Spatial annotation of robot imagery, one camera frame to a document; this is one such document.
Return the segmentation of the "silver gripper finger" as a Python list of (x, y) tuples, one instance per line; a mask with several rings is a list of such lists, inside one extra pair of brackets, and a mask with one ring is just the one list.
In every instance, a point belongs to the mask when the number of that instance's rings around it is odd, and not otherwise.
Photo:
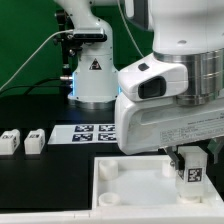
[(224, 137), (212, 138), (209, 141), (207, 149), (209, 151), (210, 160), (213, 164), (216, 164), (219, 160), (219, 154), (224, 148)]
[(167, 147), (166, 153), (171, 158), (171, 160), (174, 162), (175, 169), (180, 170), (181, 169), (181, 158), (178, 155), (178, 153), (176, 151), (174, 151), (172, 147)]

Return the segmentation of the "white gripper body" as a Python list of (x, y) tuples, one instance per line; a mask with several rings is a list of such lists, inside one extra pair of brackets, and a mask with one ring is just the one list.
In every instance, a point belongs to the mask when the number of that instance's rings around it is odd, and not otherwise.
[(224, 136), (224, 97), (199, 106), (174, 98), (133, 102), (121, 93), (115, 104), (119, 149), (127, 155)]

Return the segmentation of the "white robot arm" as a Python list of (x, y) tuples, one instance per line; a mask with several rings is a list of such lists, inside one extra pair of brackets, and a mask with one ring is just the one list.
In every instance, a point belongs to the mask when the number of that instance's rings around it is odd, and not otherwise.
[[(92, 14), (123, 1), (154, 34), (152, 53), (117, 70), (111, 26)], [(127, 155), (224, 136), (224, 0), (55, 0), (70, 17), (78, 67), (70, 99), (115, 105)]]

